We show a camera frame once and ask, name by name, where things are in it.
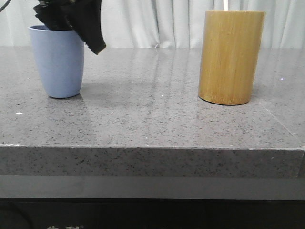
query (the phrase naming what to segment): cable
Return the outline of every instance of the cable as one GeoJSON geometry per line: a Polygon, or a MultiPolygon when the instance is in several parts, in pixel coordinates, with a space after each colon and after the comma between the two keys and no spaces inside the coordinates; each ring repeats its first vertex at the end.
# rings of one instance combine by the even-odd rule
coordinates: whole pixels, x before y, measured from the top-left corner
{"type": "Polygon", "coordinates": [[[0,13],[2,10],[5,9],[5,7],[7,7],[9,5],[10,2],[11,2],[11,0],[7,0],[6,3],[4,3],[4,5],[0,8],[0,13]]]}

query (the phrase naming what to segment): bamboo cup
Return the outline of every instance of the bamboo cup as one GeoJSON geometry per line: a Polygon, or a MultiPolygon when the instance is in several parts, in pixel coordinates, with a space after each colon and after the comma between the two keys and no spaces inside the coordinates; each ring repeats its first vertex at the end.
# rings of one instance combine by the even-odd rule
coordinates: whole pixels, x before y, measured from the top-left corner
{"type": "Polygon", "coordinates": [[[207,11],[198,95],[215,104],[250,101],[265,12],[207,11]]]}

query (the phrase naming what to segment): speckled stone surface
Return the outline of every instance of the speckled stone surface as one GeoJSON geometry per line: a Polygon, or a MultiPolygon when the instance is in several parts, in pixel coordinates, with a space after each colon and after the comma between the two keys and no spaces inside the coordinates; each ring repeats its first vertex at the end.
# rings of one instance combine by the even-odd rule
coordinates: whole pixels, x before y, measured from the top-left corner
{"type": "Polygon", "coordinates": [[[241,106],[198,98],[200,54],[86,52],[81,94],[58,100],[45,94],[31,48],[1,47],[0,173],[304,176],[304,50],[261,50],[241,106]]]}

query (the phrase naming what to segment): gray countertop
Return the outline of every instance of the gray countertop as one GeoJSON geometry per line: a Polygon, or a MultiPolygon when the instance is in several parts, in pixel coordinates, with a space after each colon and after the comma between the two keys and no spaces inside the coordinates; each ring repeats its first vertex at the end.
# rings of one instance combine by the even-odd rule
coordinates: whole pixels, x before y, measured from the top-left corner
{"type": "Polygon", "coordinates": [[[0,47],[0,174],[305,177],[305,50],[261,50],[252,99],[198,98],[199,49],[86,50],[49,98],[29,47],[0,47]]]}

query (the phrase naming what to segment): wooden cylinder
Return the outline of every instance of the wooden cylinder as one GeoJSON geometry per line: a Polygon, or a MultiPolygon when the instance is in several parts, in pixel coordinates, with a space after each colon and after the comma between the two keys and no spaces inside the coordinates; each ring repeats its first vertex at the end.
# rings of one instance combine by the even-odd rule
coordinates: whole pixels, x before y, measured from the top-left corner
{"type": "Polygon", "coordinates": [[[250,101],[265,12],[207,11],[198,95],[215,104],[250,101]]]}

